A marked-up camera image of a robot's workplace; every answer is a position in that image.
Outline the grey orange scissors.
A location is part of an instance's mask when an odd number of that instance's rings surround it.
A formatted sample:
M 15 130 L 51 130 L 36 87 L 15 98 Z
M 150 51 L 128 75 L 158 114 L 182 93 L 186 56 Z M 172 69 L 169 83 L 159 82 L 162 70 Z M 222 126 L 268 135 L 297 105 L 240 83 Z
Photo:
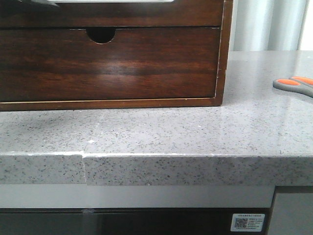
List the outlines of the grey orange scissors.
M 311 78 L 293 76 L 289 79 L 276 79 L 272 85 L 279 90 L 313 96 L 313 80 Z

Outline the dark wooden drawer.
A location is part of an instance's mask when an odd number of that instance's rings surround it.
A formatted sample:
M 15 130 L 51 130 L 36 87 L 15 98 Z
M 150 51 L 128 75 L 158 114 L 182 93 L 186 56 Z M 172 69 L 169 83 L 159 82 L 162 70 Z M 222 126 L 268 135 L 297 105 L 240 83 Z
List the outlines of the dark wooden drawer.
M 220 30 L 123 28 L 105 44 L 79 29 L 0 33 L 1 101 L 213 97 Z
M 220 26 L 222 0 L 172 2 L 59 3 L 37 7 L 0 2 L 1 27 Z

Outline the dark wooden drawer cabinet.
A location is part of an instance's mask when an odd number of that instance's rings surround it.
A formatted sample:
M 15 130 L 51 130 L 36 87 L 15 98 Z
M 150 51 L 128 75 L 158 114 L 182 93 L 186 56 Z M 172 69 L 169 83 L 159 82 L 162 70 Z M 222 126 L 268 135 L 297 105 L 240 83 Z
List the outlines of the dark wooden drawer cabinet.
M 20 0 L 23 4 L 37 7 L 57 7 L 58 3 L 47 0 Z M 52 100 L 52 101 L 1 101 L 2 111 L 30 111 L 30 110 L 66 110 L 66 109 L 101 109 L 101 108 L 148 108 L 148 107 L 189 107 L 189 106 L 219 106 L 223 101 L 225 72 L 228 57 L 230 26 L 232 20 L 233 2 L 224 0 L 223 18 L 220 26 L 79 26 L 79 27 L 0 27 L 2 30 L 16 29 L 79 29 L 85 30 L 89 38 L 98 43 L 110 42 L 117 29 L 123 28 L 161 28 L 161 27 L 209 27 L 220 30 L 219 55 L 215 93 L 213 97 L 194 98 L 123 98 L 123 99 L 93 99 L 93 100 Z

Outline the white QR code sticker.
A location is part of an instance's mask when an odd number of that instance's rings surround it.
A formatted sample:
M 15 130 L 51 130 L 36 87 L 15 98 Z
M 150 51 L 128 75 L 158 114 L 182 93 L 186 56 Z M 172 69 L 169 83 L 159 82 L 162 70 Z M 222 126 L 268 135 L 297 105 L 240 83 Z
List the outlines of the white QR code sticker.
M 265 214 L 263 213 L 234 213 L 231 221 L 231 232 L 261 232 Z

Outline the white curtain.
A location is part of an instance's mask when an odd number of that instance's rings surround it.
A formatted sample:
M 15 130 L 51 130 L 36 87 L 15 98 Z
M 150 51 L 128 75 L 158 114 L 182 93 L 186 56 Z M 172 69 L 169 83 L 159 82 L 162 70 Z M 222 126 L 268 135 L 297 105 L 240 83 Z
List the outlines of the white curtain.
M 230 51 L 312 50 L 311 0 L 236 0 Z

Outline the grey cabinet under counter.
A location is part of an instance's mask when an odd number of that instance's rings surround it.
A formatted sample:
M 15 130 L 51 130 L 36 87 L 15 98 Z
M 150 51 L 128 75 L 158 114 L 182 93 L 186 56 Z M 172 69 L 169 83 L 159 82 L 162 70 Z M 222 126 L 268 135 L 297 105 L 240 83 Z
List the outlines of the grey cabinet under counter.
M 231 232 L 263 213 L 261 232 Z M 310 235 L 313 189 L 274 186 L 1 185 L 3 235 Z

